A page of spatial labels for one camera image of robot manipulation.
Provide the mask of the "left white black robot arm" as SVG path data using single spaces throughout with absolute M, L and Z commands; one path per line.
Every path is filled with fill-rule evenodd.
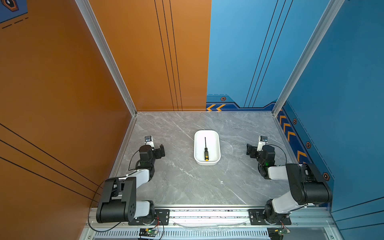
M 155 205 L 151 200 L 138 201 L 137 189 L 152 180 L 155 162 L 164 157 L 165 148 L 150 145 L 139 148 L 140 159 L 135 171 L 124 177 L 109 178 L 103 182 L 103 191 L 98 203 L 96 220 L 103 223 L 142 223 L 150 225 L 155 221 Z

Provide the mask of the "yellow black screwdriver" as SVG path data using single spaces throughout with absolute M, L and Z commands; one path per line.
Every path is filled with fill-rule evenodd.
M 204 150 L 204 156 L 205 156 L 205 161 L 209 161 L 209 151 L 207 147 L 207 138 L 205 138 L 205 150 Z

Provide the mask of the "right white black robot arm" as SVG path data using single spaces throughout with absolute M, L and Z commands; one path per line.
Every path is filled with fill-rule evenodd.
M 332 201 L 333 194 L 327 181 L 314 164 L 275 165 L 275 148 L 261 148 L 247 144 L 246 154 L 258 162 L 258 171 L 266 180 L 288 181 L 290 190 L 282 196 L 270 199 L 262 213 L 253 217 L 269 225 L 283 223 L 291 212 L 308 205 L 322 205 Z

